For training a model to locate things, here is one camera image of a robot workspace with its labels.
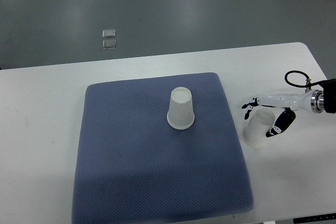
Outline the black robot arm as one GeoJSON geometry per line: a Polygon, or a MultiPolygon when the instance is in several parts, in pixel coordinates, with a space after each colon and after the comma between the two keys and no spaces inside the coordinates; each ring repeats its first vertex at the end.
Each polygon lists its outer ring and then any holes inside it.
{"type": "Polygon", "coordinates": [[[296,119],[295,111],[303,109],[312,113],[335,114],[335,79],[312,82],[308,75],[301,73],[306,78],[304,85],[294,84],[288,80],[289,71],[285,74],[285,82],[296,88],[304,88],[302,94],[271,94],[259,95],[242,105],[245,109],[244,119],[248,119],[253,108],[264,106],[268,108],[282,108],[283,112],[275,120],[272,128],[266,132],[266,137],[283,133],[296,119]]]}

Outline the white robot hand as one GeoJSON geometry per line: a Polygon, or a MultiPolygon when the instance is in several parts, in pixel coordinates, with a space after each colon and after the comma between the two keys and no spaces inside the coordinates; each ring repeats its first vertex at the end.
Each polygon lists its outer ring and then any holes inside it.
{"type": "Polygon", "coordinates": [[[247,120],[251,111],[256,106],[271,106],[285,108],[278,116],[273,127],[266,133],[266,137],[283,133],[296,119],[294,111],[303,109],[308,112],[322,113],[324,111],[324,96],[322,91],[309,91],[303,94],[272,94],[260,95],[252,98],[241,108],[245,109],[244,119],[247,120]]]}

